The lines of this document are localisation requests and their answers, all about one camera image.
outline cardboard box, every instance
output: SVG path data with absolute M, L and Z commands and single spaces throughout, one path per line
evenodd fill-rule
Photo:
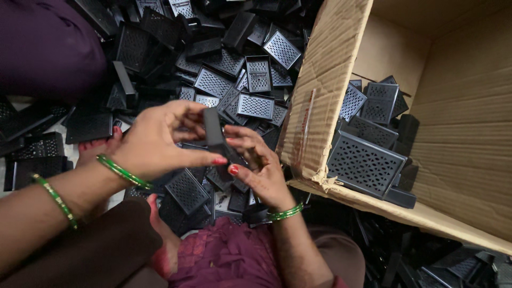
M 277 148 L 293 168 L 289 184 L 512 255 L 511 4 L 325 0 Z M 348 81 L 389 75 L 421 123 L 412 210 L 327 178 Z

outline brown fabric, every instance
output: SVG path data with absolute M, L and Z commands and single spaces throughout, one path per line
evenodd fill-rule
M 0 288 L 116 287 L 162 246 L 150 211 L 143 199 L 123 201 L 78 231 L 63 233 Z
M 127 279 L 119 288 L 167 288 L 169 283 L 151 267 L 144 266 Z
M 349 288 L 362 288 L 365 258 L 359 246 L 347 234 L 323 226 L 308 226 L 309 234 L 332 273 Z

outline woman's left hand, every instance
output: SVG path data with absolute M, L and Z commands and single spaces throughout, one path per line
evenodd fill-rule
M 175 143 L 204 139 L 202 104 L 175 100 L 148 108 L 137 116 L 119 149 L 110 155 L 122 168 L 144 180 L 174 169 L 227 163 L 220 154 L 181 149 Z M 178 130 L 186 127 L 188 131 Z

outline white floor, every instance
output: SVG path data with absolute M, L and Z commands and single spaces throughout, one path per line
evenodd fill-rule
M 8 96 L 9 100 L 17 110 L 21 110 L 28 105 L 30 105 L 34 99 L 23 96 Z M 62 126 L 59 121 L 54 126 L 50 127 L 46 132 L 58 132 L 62 134 L 62 138 L 66 139 L 66 127 Z M 130 127 L 129 124 L 123 123 L 121 130 L 124 132 Z M 64 154 L 68 157 L 68 160 L 73 161 L 73 164 L 76 165 L 76 161 L 78 160 L 78 145 L 67 145 L 64 143 Z M 3 192 L 5 181 L 5 158 L 0 158 L 0 198 L 9 195 L 12 192 Z M 119 204 L 124 197 L 124 190 L 114 194 L 110 197 L 109 200 L 109 209 Z

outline purple fabric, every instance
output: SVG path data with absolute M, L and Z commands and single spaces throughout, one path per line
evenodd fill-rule
M 0 88 L 74 100 L 102 78 L 94 29 L 63 0 L 0 1 Z
M 249 229 L 219 218 L 182 241 L 169 287 L 280 288 L 271 243 L 266 226 Z

